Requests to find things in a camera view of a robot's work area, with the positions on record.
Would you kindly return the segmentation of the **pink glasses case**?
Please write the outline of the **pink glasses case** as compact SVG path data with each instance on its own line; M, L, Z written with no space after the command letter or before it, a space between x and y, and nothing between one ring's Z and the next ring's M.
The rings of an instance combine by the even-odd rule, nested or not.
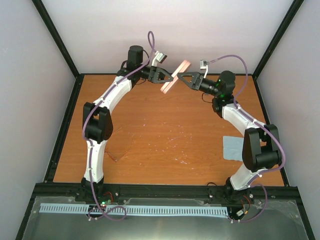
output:
M173 80L170 82L165 82L163 86L161 87L160 91L163 94L167 94L178 82L178 74L179 73L184 73L189 67L191 63L188 60L184 60L178 67L177 69L172 73Z

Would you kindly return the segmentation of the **light blue cleaning cloth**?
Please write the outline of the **light blue cleaning cloth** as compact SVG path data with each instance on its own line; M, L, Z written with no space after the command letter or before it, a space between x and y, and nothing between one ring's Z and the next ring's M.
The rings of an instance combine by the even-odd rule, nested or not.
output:
M223 158L242 162L243 144L243 137L223 136Z

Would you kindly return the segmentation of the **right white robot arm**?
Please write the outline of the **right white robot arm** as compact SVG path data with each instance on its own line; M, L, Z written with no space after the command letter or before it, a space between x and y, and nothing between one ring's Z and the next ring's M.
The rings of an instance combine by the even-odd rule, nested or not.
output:
M199 72L178 73L177 76L190 89L213 96L213 111L243 136L242 165L226 180L224 187L225 199L235 202L256 178L282 163L278 129L273 124L256 120L242 109L233 95L236 86L233 72L223 71L217 81L207 79Z

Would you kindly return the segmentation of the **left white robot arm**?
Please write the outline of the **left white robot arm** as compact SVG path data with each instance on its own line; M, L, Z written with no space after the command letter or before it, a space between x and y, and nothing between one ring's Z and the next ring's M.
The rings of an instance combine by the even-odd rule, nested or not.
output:
M167 55L154 51L144 62L144 52L142 46L131 46L127 60L121 64L110 87L97 100L83 106L82 136L87 143L87 162L81 186L92 201L99 201L104 195L103 161L106 144L114 129L112 112L116 105L140 79L155 84L173 81L168 71L157 66Z

